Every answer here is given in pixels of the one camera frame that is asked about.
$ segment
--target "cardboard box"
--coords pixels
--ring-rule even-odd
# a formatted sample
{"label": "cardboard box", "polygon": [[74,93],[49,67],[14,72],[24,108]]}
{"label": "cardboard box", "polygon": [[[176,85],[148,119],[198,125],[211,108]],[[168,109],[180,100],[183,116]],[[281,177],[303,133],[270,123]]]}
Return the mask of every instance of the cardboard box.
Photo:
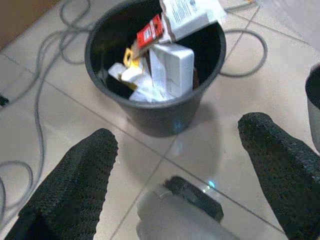
{"label": "cardboard box", "polygon": [[1,0],[0,50],[57,2],[59,0]]}

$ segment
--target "black trash bin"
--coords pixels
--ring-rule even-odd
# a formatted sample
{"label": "black trash bin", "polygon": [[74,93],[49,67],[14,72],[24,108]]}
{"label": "black trash bin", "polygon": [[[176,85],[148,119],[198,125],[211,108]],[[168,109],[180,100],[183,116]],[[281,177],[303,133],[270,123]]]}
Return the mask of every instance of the black trash bin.
{"label": "black trash bin", "polygon": [[130,101],[101,68],[122,63],[125,49],[141,30],[162,12],[159,0],[130,0],[109,10],[90,33],[85,49],[85,65],[93,83],[125,110],[130,121],[142,132],[153,136],[170,136],[182,132],[191,122],[201,98],[223,66],[226,55],[225,34],[218,23],[212,24],[177,43],[194,51],[199,87],[192,93],[159,103]]}

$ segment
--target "white box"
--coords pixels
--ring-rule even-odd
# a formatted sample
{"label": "white box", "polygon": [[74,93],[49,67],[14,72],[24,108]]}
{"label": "white box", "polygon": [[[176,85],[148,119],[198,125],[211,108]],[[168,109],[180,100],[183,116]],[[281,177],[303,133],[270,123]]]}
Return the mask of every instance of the white box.
{"label": "white box", "polygon": [[193,89],[195,53],[178,44],[155,44],[150,49],[154,85],[177,98]]}

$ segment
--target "red packet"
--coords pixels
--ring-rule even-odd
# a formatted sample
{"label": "red packet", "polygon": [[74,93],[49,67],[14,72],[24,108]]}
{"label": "red packet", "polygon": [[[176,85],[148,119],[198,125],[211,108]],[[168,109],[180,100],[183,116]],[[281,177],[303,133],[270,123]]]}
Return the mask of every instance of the red packet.
{"label": "red packet", "polygon": [[160,15],[157,14],[141,31],[136,34],[138,47],[141,49],[161,37],[164,33]]}

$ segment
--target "trash bin rim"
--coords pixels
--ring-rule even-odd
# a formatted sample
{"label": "trash bin rim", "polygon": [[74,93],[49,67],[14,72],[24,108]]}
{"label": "trash bin rim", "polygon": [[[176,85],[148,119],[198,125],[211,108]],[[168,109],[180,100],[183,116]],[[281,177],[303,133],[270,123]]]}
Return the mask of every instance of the trash bin rim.
{"label": "trash bin rim", "polygon": [[92,64],[91,64],[91,49],[93,46],[93,42],[95,39],[95,36],[98,32],[98,30],[100,30],[101,26],[104,24],[104,22],[111,17],[112,15],[115,14],[115,12],[120,12],[122,10],[124,10],[125,8],[127,8],[130,5],[139,3],[139,2],[144,2],[144,0],[130,0],[130,1],[125,1],[122,3],[119,3],[117,5],[115,5],[114,7],[110,8],[94,25],[93,30],[89,33],[87,41],[86,41],[86,46],[85,46],[85,53],[84,53],[84,62],[85,62],[85,66],[86,66],[86,70],[91,78],[91,80],[93,81],[94,85],[100,90],[102,91],[106,96],[112,98],[114,101],[116,101],[117,103],[123,104],[125,106],[128,107],[133,107],[133,108],[142,108],[142,109],[162,109],[162,108],[168,108],[171,106],[176,106],[176,105],[180,105],[184,102],[187,102],[188,100],[194,98],[197,95],[202,94],[206,88],[209,87],[209,85],[211,83],[214,82],[214,79],[216,78],[216,76],[219,74],[223,64],[224,64],[224,60],[225,60],[225,56],[226,56],[226,48],[227,48],[227,44],[226,44],[226,39],[224,37],[224,31],[222,29],[222,27],[220,26],[220,24],[218,22],[214,23],[217,25],[217,33],[219,34],[219,38],[220,38],[220,56],[218,59],[218,62],[214,68],[214,71],[210,74],[210,76],[199,86],[197,87],[195,90],[193,90],[191,93],[189,94],[185,94],[183,96],[168,100],[168,101],[163,101],[163,102],[141,102],[141,101],[132,101],[129,99],[126,99],[124,97],[119,96],[118,94],[108,90],[106,88],[105,85],[102,84],[102,82],[100,80],[98,80],[97,75],[95,74],[93,68],[92,68]]}

